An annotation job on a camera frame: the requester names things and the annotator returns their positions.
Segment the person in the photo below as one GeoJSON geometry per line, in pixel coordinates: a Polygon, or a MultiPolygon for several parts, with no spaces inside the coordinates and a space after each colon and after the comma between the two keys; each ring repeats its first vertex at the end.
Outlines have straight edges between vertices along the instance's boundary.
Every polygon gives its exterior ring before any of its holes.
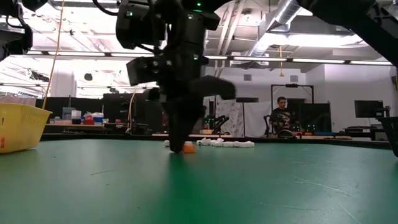
{"type": "Polygon", "coordinates": [[[287,100],[285,97],[278,97],[277,102],[278,108],[272,111],[269,122],[277,132],[283,129],[289,130],[291,129],[295,113],[286,108],[287,100]]]}

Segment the orange object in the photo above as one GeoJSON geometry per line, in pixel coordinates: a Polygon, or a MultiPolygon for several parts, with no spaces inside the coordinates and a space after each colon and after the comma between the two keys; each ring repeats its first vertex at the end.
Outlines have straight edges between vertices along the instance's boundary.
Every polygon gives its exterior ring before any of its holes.
{"type": "Polygon", "coordinates": [[[197,152],[197,149],[196,149],[195,145],[193,145],[193,144],[184,144],[182,151],[184,153],[193,153],[194,154],[197,152]]]}

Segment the ventilation duct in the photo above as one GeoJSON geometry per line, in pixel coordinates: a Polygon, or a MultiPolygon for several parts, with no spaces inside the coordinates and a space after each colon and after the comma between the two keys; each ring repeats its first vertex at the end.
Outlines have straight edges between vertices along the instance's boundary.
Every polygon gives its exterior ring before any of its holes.
{"type": "Polygon", "coordinates": [[[288,32],[290,22],[300,12],[301,7],[296,0],[280,0],[275,11],[268,13],[259,25],[259,38],[246,56],[260,57],[268,48],[266,34],[270,30],[281,27],[280,31],[288,32]]]}

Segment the white wall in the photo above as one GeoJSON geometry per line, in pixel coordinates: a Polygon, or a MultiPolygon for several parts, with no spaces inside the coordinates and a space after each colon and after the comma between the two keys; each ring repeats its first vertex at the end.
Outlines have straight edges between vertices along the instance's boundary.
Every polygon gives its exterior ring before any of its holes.
{"type": "Polygon", "coordinates": [[[390,72],[390,67],[320,65],[306,78],[309,85],[315,85],[315,102],[330,101],[332,128],[336,132],[348,126],[369,126],[368,119],[355,118],[354,100],[382,100],[384,106],[392,107],[394,115],[396,91],[390,72]]]}
{"type": "MultiPolygon", "coordinates": [[[[220,78],[227,79],[236,85],[238,97],[257,97],[259,101],[271,100],[271,84],[288,84],[291,83],[290,76],[297,75],[298,83],[305,85],[305,74],[301,73],[299,69],[283,69],[284,77],[280,77],[280,70],[275,69],[249,69],[243,70],[241,68],[224,68],[220,78]],[[251,74],[252,81],[243,81],[244,74],[251,74]]],[[[207,67],[206,75],[213,75],[214,68],[207,67]]],[[[310,98],[308,93],[301,88],[281,88],[275,95],[277,97],[284,96],[286,98],[310,98]]]]}

